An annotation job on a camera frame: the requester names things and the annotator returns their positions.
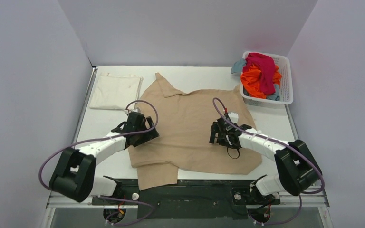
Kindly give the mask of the tan beige t shirt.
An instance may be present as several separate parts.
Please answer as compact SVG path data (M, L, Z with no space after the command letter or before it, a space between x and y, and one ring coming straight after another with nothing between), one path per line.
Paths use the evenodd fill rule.
M161 74L156 73L155 77L137 107L145 116L158 119L159 136L128 148L140 190L175 184L181 169L246 175L261 165L261 155L253 150L236 152L209 142L212 123L219 118L212 103L215 97L221 99L229 111L238 114L240 125L255 126L238 87L184 93Z

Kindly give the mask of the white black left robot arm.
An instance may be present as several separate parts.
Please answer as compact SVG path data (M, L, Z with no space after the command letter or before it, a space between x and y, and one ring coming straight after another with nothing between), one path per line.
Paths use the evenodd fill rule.
M88 197L104 196L110 204L122 200L119 182L108 176L96 175L98 164L117 152L137 147L159 137L157 121L139 112L130 112L105 137L94 141L85 140L82 147L69 146L61 153L49 181L49 188L77 202Z

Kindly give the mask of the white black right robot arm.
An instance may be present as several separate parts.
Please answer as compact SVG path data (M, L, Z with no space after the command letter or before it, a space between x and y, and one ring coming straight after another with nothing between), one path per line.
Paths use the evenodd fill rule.
M237 126L225 117L212 123L210 143L240 151L250 149L273 161L277 174L265 175L250 184L250 199L263 203L269 195L287 192L308 194L307 189L322 181L322 173L306 144L271 138L248 125Z

